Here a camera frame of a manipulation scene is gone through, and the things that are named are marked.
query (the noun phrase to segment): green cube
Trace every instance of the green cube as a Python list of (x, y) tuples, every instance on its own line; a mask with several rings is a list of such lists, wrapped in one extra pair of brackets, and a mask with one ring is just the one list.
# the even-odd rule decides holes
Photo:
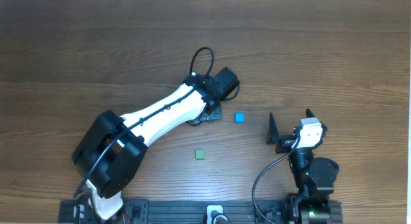
[(204, 160), (206, 158), (206, 152), (204, 150), (196, 150), (195, 151), (195, 159), (196, 160)]

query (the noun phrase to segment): brown tabletop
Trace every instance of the brown tabletop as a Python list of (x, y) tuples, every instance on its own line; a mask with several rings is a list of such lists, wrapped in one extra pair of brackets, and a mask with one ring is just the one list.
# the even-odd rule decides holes
[[(331, 198), (344, 221), (405, 222), (410, 0), (0, 2), (0, 221), (56, 222), (81, 181), (71, 153), (95, 117), (169, 95), (210, 46), (213, 73), (229, 66), (239, 96), (221, 121), (150, 146), (125, 197), (250, 200), (279, 157), (265, 144), (269, 112), (287, 134), (309, 107), (329, 128), (315, 154), (340, 165)], [(195, 71), (208, 61), (202, 53)], [(257, 197), (293, 192), (284, 161)]]

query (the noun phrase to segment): black and white robotic arm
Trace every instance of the black and white robotic arm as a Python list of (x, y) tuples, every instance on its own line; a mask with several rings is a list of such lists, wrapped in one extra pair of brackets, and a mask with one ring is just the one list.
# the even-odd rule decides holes
[[(204, 47), (199, 49), (193, 61)], [(198, 125), (221, 119), (220, 102), (239, 87), (237, 76), (223, 68), (216, 76), (192, 72), (184, 83), (168, 97), (153, 105), (117, 116), (108, 110), (97, 117), (75, 149), (72, 160), (89, 188), (89, 203), (102, 220), (111, 219), (123, 206), (121, 190), (133, 179), (147, 148), (159, 137), (179, 124)]]

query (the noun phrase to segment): blue block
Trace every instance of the blue block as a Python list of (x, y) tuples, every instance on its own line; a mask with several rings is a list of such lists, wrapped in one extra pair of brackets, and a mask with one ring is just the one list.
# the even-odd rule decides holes
[(236, 112), (234, 121), (237, 124), (244, 123), (244, 113), (243, 112)]

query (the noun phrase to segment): small cube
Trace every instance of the small cube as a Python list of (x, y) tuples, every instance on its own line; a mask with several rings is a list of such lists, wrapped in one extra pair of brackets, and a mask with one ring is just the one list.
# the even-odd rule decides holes
[(204, 150), (196, 150), (195, 151), (195, 159), (196, 160), (204, 160), (206, 158), (206, 151)]
[(244, 113), (243, 112), (236, 112), (234, 122), (236, 124), (244, 123)]

